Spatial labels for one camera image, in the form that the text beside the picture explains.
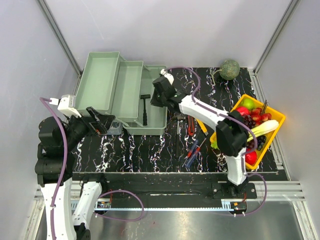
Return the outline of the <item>black rubber mallet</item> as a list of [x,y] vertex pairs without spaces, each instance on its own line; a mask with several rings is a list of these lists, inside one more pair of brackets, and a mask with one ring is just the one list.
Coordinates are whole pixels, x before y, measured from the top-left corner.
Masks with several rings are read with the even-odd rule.
[[151,95],[150,94],[142,94],[140,96],[140,99],[143,100],[143,115],[142,115],[142,124],[143,126],[148,125],[148,116],[147,116],[147,108],[146,108],[146,100],[150,99]]

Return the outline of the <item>steel claw hammer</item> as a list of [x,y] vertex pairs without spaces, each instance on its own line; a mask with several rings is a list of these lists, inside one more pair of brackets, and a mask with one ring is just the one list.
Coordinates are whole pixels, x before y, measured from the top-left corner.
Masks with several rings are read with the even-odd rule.
[[171,118],[171,122],[176,121],[177,122],[177,127],[176,127],[176,134],[175,134],[175,152],[174,152],[174,157],[176,159],[179,159],[180,156],[180,122],[183,122],[186,119],[186,116],[183,114],[179,114],[176,116],[173,116]]

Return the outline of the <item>clear and green toolbox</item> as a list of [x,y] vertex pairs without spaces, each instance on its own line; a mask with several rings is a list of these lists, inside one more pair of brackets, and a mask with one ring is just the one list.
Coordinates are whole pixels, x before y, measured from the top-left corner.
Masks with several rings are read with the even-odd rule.
[[[125,60],[120,52],[90,52],[76,92],[75,108],[87,115],[87,107],[114,115],[130,135],[161,136],[167,126],[167,108],[151,105],[153,81],[164,65],[145,65],[141,60]],[[143,126],[146,100],[147,126]]]

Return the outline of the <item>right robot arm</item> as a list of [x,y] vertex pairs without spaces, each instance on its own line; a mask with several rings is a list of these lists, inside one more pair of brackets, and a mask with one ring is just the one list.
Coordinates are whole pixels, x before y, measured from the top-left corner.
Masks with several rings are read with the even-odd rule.
[[151,105],[191,116],[215,131],[217,146],[226,156],[227,178],[230,182],[227,192],[231,197],[239,198],[246,191],[243,184],[247,179],[245,155],[247,139],[253,132],[236,110],[220,110],[197,99],[195,92],[187,94],[176,90],[173,86],[174,77],[167,69],[162,69],[159,75],[152,82],[154,93]]

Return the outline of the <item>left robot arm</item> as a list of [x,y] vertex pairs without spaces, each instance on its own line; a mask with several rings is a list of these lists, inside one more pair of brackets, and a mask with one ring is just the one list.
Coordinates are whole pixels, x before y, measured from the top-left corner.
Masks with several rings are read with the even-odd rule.
[[90,135],[105,135],[115,120],[89,106],[86,115],[75,109],[75,96],[40,98],[51,116],[39,123],[37,183],[45,201],[48,240],[89,240],[90,221],[98,198],[107,195],[106,177],[99,173],[87,175],[82,183],[80,200],[71,209],[71,187],[75,157],[72,150]]

